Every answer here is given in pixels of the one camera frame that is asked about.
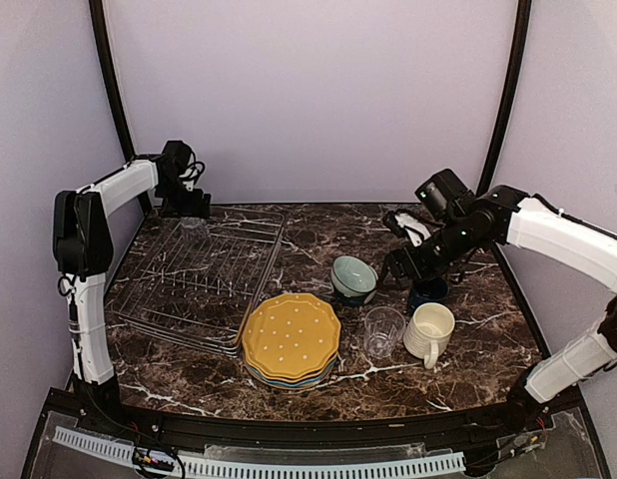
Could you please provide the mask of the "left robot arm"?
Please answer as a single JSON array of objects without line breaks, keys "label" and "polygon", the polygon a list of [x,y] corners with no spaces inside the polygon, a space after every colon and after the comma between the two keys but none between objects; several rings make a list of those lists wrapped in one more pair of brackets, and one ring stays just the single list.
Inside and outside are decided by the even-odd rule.
[{"label": "left robot arm", "polygon": [[196,187],[205,169],[189,145],[171,140],[159,154],[135,156],[96,182],[57,194],[52,250],[58,291],[68,302],[74,377],[89,390],[117,384],[104,315],[106,275],[114,259],[110,216],[153,191],[167,217],[206,220],[211,195]]}]

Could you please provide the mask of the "clear ribbed drinking glass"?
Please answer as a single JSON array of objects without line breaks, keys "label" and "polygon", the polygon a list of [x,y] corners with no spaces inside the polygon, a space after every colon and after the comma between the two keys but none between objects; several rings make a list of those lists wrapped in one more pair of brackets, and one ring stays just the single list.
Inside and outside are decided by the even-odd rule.
[{"label": "clear ribbed drinking glass", "polygon": [[203,218],[181,217],[179,227],[182,238],[187,243],[207,240],[210,237],[208,223]]}]

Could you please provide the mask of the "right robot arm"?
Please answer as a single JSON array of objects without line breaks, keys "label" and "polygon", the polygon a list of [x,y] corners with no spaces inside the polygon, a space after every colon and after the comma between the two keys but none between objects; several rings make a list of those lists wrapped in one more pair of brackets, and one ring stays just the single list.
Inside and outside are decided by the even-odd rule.
[{"label": "right robot arm", "polygon": [[415,194],[439,228],[385,256],[379,276],[392,276],[394,288],[440,276],[463,255],[497,242],[557,260],[614,294],[602,319],[520,375],[498,412],[505,431],[522,431],[563,390],[617,364],[617,234],[509,186],[478,197],[451,169],[434,174]]}]

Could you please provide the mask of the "metal wire dish rack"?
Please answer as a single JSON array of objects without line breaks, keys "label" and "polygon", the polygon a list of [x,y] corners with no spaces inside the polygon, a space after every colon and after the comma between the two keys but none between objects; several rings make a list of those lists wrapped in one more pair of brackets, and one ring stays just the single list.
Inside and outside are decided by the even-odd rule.
[{"label": "metal wire dish rack", "polygon": [[187,243],[179,218],[151,213],[105,302],[109,325],[195,350],[237,356],[281,248],[286,216],[265,206],[214,206],[210,237]]}]

